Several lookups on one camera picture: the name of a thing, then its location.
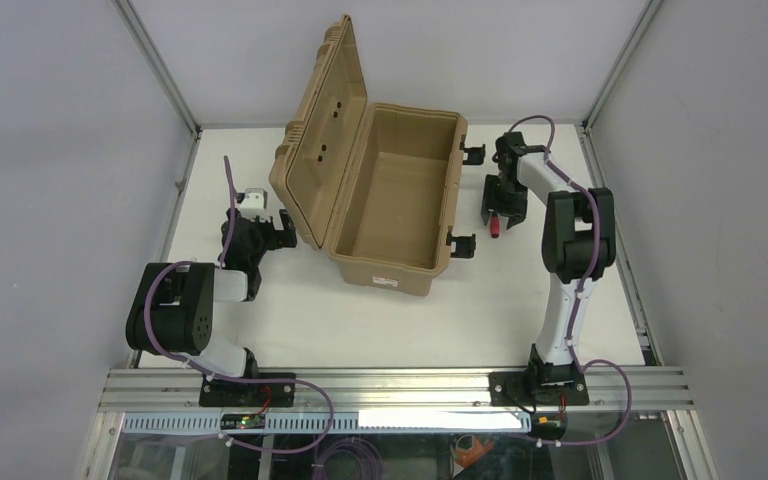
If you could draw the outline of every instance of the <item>open lid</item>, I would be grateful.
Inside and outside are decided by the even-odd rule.
[[[325,32],[296,116],[275,151],[269,183],[305,243],[319,250],[366,106],[352,19]]]

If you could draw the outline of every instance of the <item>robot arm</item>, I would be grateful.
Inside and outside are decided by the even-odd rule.
[[[546,159],[547,157],[543,152],[526,153],[519,157],[516,178],[520,185],[531,189],[540,199],[540,202],[548,206],[549,195],[553,192],[577,192],[549,168]],[[573,317],[572,310],[577,295],[578,281],[573,280],[564,283],[556,273],[551,275],[546,317],[543,320],[543,329],[535,343],[537,353],[543,362],[553,365],[573,363],[566,341],[568,327],[570,322],[574,323],[572,345],[573,348],[578,348],[581,319],[584,317],[587,301],[590,299],[590,294],[596,287],[596,283],[597,281],[593,278],[585,280],[581,301]]]
[[[223,244],[231,236],[223,268],[214,263],[191,263],[170,272],[155,291],[152,304],[146,305],[149,287],[169,266],[150,263],[143,277],[126,323],[128,345],[155,355],[148,339],[143,312],[151,309],[152,330],[160,345],[169,352],[194,360],[210,371],[230,377],[253,378],[257,362],[247,349],[213,334],[214,303],[239,303],[254,300],[261,276],[259,265],[269,250],[294,248],[296,231],[286,210],[280,210],[283,230],[278,230],[266,211],[266,191],[246,189],[236,198],[233,232],[230,221],[222,227]]]
[[[493,160],[499,174],[485,179],[482,217],[485,223],[491,219],[497,222],[495,232],[491,223],[494,236],[499,216],[508,217],[509,229],[525,219],[529,189],[546,205],[541,253],[551,274],[549,302],[521,387],[511,389],[523,392],[515,395],[519,400],[539,403],[535,399],[541,393],[583,385],[570,347],[578,346],[588,300],[616,255],[613,195],[606,188],[589,189],[599,209],[601,228],[598,261],[584,278],[594,249],[593,212],[587,197],[551,163],[545,147],[526,145],[520,132],[506,132],[496,140]],[[577,222],[591,227],[577,230]]]

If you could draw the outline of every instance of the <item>black mounting plate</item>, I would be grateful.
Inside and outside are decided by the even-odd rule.
[[[291,372],[261,373],[260,379],[295,379],[296,374]],[[244,385],[241,383],[226,382],[214,379],[208,382],[202,379],[201,392],[199,393],[200,407],[261,407],[269,394],[263,391],[264,387],[272,390],[270,407],[289,408],[293,406],[296,396],[296,385],[289,382],[260,383]]]
[[[584,375],[576,379],[572,385],[538,387],[533,394],[531,388],[526,385],[523,372],[491,372],[489,381],[490,404],[494,407],[522,406],[532,408],[535,405],[559,407],[561,405],[561,393],[566,397],[565,402],[568,407],[590,404]]]
[[[505,193],[498,175],[484,176],[484,190],[481,194],[481,220],[484,225],[487,225],[495,212],[498,216],[508,219],[505,229],[510,230],[525,221],[527,211],[527,188],[522,187],[521,191]]]

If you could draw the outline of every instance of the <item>cable bundle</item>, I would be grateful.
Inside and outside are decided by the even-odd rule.
[[[322,452],[317,452],[313,464],[313,480],[328,480],[325,464],[333,456],[346,454],[354,458],[357,466],[352,472],[352,480],[381,480],[384,478],[384,460],[378,449],[368,441],[358,438],[342,438],[332,443]]]

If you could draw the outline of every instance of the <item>gray wall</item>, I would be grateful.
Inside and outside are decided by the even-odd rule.
[[[72,478],[187,132],[109,1],[0,1],[0,480]]]
[[[768,478],[768,1],[668,1],[595,127],[723,478]]]
[[[352,15],[372,101],[580,120],[646,0],[133,0],[202,125],[281,124]]]

